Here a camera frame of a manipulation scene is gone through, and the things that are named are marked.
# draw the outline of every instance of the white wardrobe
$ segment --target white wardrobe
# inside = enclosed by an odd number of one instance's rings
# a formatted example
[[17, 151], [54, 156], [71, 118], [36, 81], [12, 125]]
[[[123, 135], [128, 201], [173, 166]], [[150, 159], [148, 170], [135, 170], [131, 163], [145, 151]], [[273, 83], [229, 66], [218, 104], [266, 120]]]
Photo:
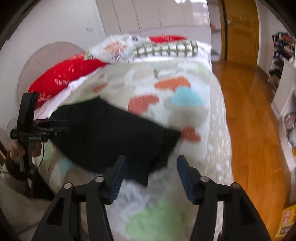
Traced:
[[182, 35], [211, 44], [206, 0], [96, 0], [106, 36]]

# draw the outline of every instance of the person's hand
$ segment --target person's hand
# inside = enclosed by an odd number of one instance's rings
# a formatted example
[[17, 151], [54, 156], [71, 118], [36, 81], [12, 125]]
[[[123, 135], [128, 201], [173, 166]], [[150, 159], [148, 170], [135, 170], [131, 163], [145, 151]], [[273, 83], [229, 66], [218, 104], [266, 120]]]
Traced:
[[[40, 142], [33, 142], [34, 148], [32, 150], [32, 157], [38, 157], [41, 155], [42, 145]], [[20, 163], [19, 154], [25, 155], [25, 150], [17, 140], [12, 140], [10, 143], [10, 158], [16, 163]]]

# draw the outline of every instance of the patterned quilt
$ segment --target patterned quilt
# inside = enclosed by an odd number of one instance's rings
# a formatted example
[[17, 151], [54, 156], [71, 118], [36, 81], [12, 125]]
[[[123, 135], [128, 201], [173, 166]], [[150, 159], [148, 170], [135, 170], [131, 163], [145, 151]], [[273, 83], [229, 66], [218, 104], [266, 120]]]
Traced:
[[[204, 63], [185, 58], [111, 64], [89, 75], [62, 105], [97, 96], [182, 132], [168, 167], [152, 173], [148, 187], [124, 180], [117, 200], [106, 206], [114, 239], [189, 240], [198, 206], [186, 198], [176, 169], [177, 156], [185, 155], [201, 175], [217, 183], [233, 182], [231, 142], [218, 80]], [[44, 147], [39, 171], [53, 192], [66, 182], [84, 184], [98, 175], [72, 163], [50, 141]], [[87, 230], [85, 214], [82, 207], [82, 223]], [[222, 229], [222, 219], [223, 205], [218, 204], [214, 240]]]

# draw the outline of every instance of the red cushion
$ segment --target red cushion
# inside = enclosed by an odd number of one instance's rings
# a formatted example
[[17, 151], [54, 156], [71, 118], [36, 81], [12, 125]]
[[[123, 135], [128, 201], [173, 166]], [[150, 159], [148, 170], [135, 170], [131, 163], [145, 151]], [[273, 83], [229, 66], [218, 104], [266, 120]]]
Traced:
[[36, 108], [65, 89], [71, 81], [90, 74], [99, 67], [105, 66], [97, 59], [84, 60], [84, 53], [58, 63], [34, 81], [28, 92], [39, 92]]
[[149, 38], [154, 43], [174, 42], [174, 41], [186, 39], [185, 37], [178, 36], [178, 35], [159, 35], [159, 36], [153, 36]]

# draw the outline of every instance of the silver screw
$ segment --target silver screw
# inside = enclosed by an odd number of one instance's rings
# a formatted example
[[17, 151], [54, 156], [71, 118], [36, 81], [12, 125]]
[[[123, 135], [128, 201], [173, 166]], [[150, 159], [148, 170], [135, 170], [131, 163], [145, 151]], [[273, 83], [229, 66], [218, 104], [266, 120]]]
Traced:
[[66, 183], [66, 184], [64, 185], [64, 188], [65, 188], [65, 189], [69, 189], [70, 187], [72, 187], [72, 184], [71, 184], [71, 183]]
[[204, 183], [207, 183], [210, 179], [209, 179], [208, 177], [206, 177], [206, 176], [202, 176], [202, 177], [200, 178], [200, 180], [201, 180], [202, 182], [204, 182]]
[[239, 189], [239, 188], [241, 188], [241, 185], [240, 184], [238, 184], [238, 183], [232, 183], [232, 185], [231, 185], [233, 188], [236, 188], [236, 189]]
[[96, 181], [97, 183], [101, 183], [101, 182], [104, 181], [104, 178], [103, 178], [103, 177], [96, 177], [95, 181]]

